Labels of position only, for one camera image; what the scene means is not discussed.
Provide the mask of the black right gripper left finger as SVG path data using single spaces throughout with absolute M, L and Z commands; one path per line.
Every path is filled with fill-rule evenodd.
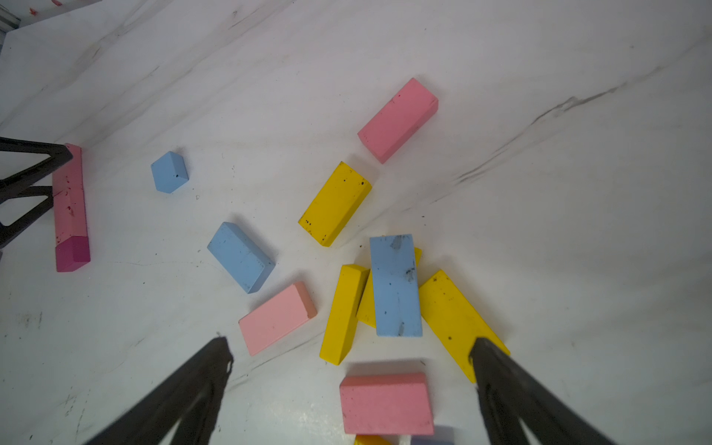
M 226 337 L 216 337 L 90 444 L 207 444 L 215 430 L 234 362 Z

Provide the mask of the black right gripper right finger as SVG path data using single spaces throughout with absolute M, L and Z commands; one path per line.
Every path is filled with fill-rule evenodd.
M 612 442 L 489 339 L 477 339 L 469 358 L 478 385 L 481 415 L 492 444 L 528 444 L 524 426 L 541 444 Z

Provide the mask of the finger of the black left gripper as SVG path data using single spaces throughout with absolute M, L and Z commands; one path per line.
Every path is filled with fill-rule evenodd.
M 1 203 L 15 200 L 16 198 L 44 197 L 42 202 L 20 216 L 12 224 L 1 224 L 1 247 L 5 248 L 53 208 L 52 186 L 44 185 L 39 187 L 36 183 L 70 162 L 73 159 L 73 155 L 64 145 L 5 137 L 1 138 L 1 151 L 48 155 L 47 159 L 1 180 Z

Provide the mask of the magenta small cube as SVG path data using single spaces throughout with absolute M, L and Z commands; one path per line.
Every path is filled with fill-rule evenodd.
M 55 247 L 58 273 L 70 273 L 91 261 L 88 237 L 69 237 Z

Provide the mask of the light pink block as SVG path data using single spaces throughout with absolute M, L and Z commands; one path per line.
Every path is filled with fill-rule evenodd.
M 306 285 L 295 282 L 238 321 L 250 356 L 315 318 L 317 309 Z

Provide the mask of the small blue cube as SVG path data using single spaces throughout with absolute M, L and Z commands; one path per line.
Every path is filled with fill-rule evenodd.
M 189 181 L 184 158 L 172 151 L 168 151 L 154 161 L 151 172 L 157 191 L 171 194 Z

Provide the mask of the pink rectangular block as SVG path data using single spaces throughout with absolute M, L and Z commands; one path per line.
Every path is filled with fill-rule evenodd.
M 412 78 L 363 126 L 358 137 L 384 164 L 438 109 L 438 98 Z

